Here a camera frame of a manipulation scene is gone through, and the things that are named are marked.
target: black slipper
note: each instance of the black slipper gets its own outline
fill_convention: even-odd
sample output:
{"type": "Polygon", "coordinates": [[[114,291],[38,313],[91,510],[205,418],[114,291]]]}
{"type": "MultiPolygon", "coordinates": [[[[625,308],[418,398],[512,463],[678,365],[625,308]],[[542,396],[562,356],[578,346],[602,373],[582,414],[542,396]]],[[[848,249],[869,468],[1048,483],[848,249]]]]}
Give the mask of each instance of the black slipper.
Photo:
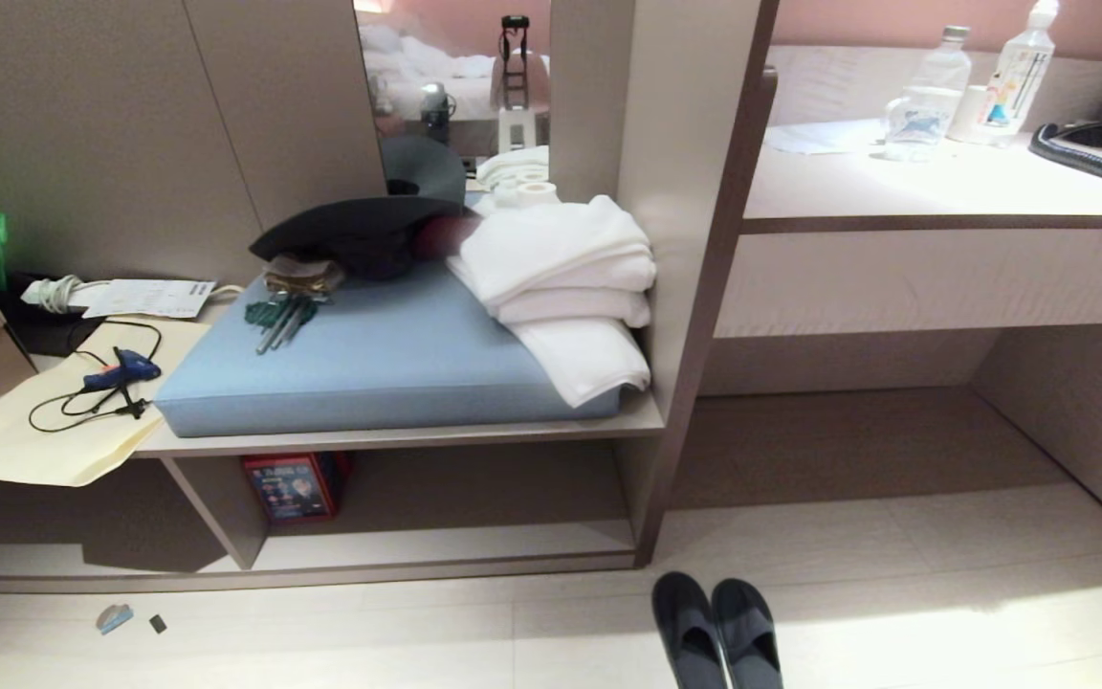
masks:
{"type": "Polygon", "coordinates": [[[773,613],[759,591],[726,579],[713,589],[713,614],[734,689],[782,689],[773,613]]]}
{"type": "Polygon", "coordinates": [[[716,620],[700,584],[672,571],[652,588],[652,616],[681,689],[725,689],[716,620]]]}

